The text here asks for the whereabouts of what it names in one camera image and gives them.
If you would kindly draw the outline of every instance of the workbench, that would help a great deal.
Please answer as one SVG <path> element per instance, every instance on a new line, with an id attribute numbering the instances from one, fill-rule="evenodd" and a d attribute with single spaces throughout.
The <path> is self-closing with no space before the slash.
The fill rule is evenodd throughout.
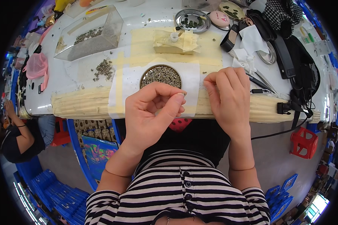
<path id="1" fill-rule="evenodd" d="M 175 56 L 173 56 L 174 54 L 157 54 L 154 58 L 152 55 L 150 32 L 154 29 L 173 29 L 175 27 L 174 15 L 181 10 L 181 0 L 146 0 L 145 3 L 137 7 L 130 7 L 127 1 L 105 0 L 92 8 L 111 4 L 116 7 L 124 21 L 116 49 L 95 53 L 72 62 L 56 59 L 54 58 L 54 51 L 62 30 L 85 16 L 85 12 L 76 18 L 63 14 L 53 25 L 41 43 L 41 52 L 48 58 L 49 64 L 47 88 L 44 92 L 38 94 L 37 85 L 43 83 L 43 77 L 27 81 L 25 108 L 30 115 L 54 114 L 72 119 L 110 118 L 107 112 L 107 104 L 112 80 L 106 81 L 105 78 L 101 78 L 98 81 L 93 81 L 93 75 L 90 73 L 90 69 L 95 69 L 104 58 L 110 57 L 116 71 L 123 67 L 145 66 L 149 62 L 158 61 L 159 59 L 172 62 L 191 61 L 191 58 L 181 54 L 176 54 Z M 303 24 L 314 39 L 319 41 L 319 35 L 311 23 L 304 20 Z M 300 24 L 296 26 L 294 35 L 302 41 L 300 33 L 298 33 L 299 26 Z M 207 92 L 203 87 L 203 78 L 210 72 L 231 66 L 233 62 L 233 57 L 219 47 L 226 33 L 226 31 L 221 31 L 215 26 L 211 26 L 207 32 L 200 34 L 198 44 L 202 45 L 202 51 L 200 55 L 194 58 L 200 64 L 201 83 L 195 115 L 198 118 L 213 118 Z M 238 44 L 240 44 L 239 35 L 236 39 L 236 45 Z M 333 98 L 333 94 L 329 89 L 330 80 L 326 62 L 323 56 L 316 55 L 313 44 L 307 44 L 305 47 L 315 61 L 320 73 L 320 87 L 312 98 L 313 103 L 316 105 L 314 111 L 321 121 L 329 121 L 333 109 L 333 101 L 330 101 L 330 99 Z M 217 56 L 212 52 L 219 52 L 220 54 Z M 292 89 L 290 81 L 281 78 L 277 63 L 267 65 L 257 56 L 254 61 L 258 74 L 264 76 L 270 82 L 278 95 L 252 95 L 250 120 L 253 122 L 292 120 L 293 113 L 292 115 L 279 115 L 276 113 L 276 103 L 289 100 L 289 92 Z M 33 89 L 28 87 L 32 83 L 35 83 Z M 251 88 L 259 87 L 252 83 Z M 304 113 L 301 113 L 300 118 L 305 118 Z"/>

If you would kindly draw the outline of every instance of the black and white checkered fabric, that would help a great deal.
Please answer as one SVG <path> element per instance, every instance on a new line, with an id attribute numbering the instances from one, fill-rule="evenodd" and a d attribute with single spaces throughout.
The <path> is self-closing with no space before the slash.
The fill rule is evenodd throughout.
<path id="1" fill-rule="evenodd" d="M 253 0 L 247 0 L 248 4 L 251 4 Z M 294 31 L 294 25 L 299 24 L 301 21 L 303 10 L 298 5 L 294 4 L 292 1 L 285 1 L 289 3 L 289 7 L 293 12 L 290 16 L 286 10 L 282 7 L 281 3 L 278 0 L 267 0 L 266 7 L 264 9 L 264 15 L 269 21 L 270 25 L 274 30 L 280 30 L 280 24 L 284 20 L 288 20 L 292 24 L 292 33 Z"/>

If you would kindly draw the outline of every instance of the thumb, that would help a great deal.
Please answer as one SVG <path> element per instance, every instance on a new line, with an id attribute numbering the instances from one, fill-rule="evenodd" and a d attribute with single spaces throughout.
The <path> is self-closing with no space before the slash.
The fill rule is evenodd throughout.
<path id="1" fill-rule="evenodd" d="M 209 81 L 203 82 L 209 94 L 210 107 L 214 115 L 218 115 L 220 107 L 220 97 L 213 83 Z"/>
<path id="2" fill-rule="evenodd" d="M 159 124 L 159 126 L 167 128 L 173 121 L 175 116 L 178 114 L 179 108 L 182 105 L 183 100 L 183 93 L 177 93 L 171 96 L 171 98 L 167 101 L 159 114 L 155 117 L 154 123 L 157 123 Z"/>

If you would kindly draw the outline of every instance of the concrete floor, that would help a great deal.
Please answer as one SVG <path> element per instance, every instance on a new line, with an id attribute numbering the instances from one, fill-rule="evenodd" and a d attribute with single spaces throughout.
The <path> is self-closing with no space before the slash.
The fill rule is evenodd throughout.
<path id="1" fill-rule="evenodd" d="M 288 130 L 291 125 L 291 121 L 277 124 L 250 124 L 252 137 Z M 264 193 L 271 187 L 282 185 L 287 178 L 298 173 L 294 186 L 289 190 L 294 199 L 284 213 L 304 200 L 315 179 L 316 168 L 324 152 L 324 146 L 321 145 L 323 133 L 318 133 L 319 145 L 311 160 L 291 155 L 289 152 L 292 150 L 293 144 L 290 141 L 290 135 L 291 132 L 252 141 L 258 179 Z M 53 171 L 61 182 L 89 193 L 93 192 L 70 144 L 66 147 L 50 146 L 38 157 L 42 168 Z M 228 152 L 220 161 L 218 169 L 227 174 L 229 169 Z"/>

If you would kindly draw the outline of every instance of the pink case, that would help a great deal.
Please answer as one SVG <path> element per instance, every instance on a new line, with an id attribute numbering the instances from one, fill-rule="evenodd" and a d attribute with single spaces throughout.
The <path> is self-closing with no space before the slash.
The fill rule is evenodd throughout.
<path id="1" fill-rule="evenodd" d="M 228 16 L 221 11 L 212 11 L 209 14 L 209 18 L 212 21 L 212 23 L 214 23 L 219 27 L 226 27 L 230 23 Z"/>

